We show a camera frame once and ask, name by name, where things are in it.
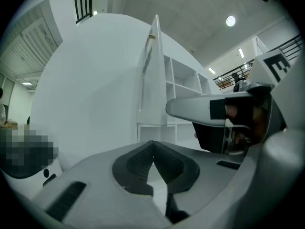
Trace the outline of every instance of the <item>fluorescent light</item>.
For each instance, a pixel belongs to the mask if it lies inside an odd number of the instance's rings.
[[[240,53],[240,55],[241,55],[241,57],[242,58],[244,58],[244,53],[243,53],[243,50],[240,48],[240,49],[238,49],[239,50],[239,53]]]
[[[231,27],[231,26],[235,25],[236,20],[233,16],[229,16],[228,18],[226,18],[225,22],[226,22],[227,26]]]
[[[213,74],[216,74],[216,72],[212,68],[209,68],[209,71],[212,72]]]

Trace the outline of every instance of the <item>open cabinet door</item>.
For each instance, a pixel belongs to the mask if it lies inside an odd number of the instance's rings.
[[[140,55],[142,69],[138,123],[167,125],[165,66],[158,15],[155,16],[145,48]]]

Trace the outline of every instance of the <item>balcony railing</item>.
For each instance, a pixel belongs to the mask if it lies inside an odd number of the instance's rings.
[[[75,3],[75,10],[76,10],[76,23],[82,21],[83,19],[87,18],[88,16],[93,16],[93,9],[92,9],[92,0],[79,0],[80,6],[77,4],[77,0],[74,0]]]
[[[273,48],[270,51],[280,49],[282,53],[285,55],[287,60],[292,64],[294,61],[297,59],[301,49],[302,45],[304,43],[304,40],[301,35],[298,35],[287,42],[279,45],[276,48]],[[247,79],[248,75],[250,73],[250,70],[252,68],[252,62],[254,59],[251,61],[248,61],[246,64],[240,65],[236,67],[235,69],[232,69],[228,71],[225,74],[222,74],[218,76],[217,78],[214,79],[214,82],[218,85],[220,89],[227,88],[229,86],[233,86],[235,84],[235,80],[232,76],[233,73],[236,73],[240,79]]]

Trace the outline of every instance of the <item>black circle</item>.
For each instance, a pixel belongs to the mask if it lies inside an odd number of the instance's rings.
[[[44,169],[44,171],[43,171],[43,175],[44,175],[44,177],[45,178],[48,178],[49,177],[49,170],[48,169]]]

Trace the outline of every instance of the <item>pixelated area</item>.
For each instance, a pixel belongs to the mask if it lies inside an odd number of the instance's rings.
[[[0,128],[0,167],[13,178],[27,178],[50,165],[58,148],[36,130]]]

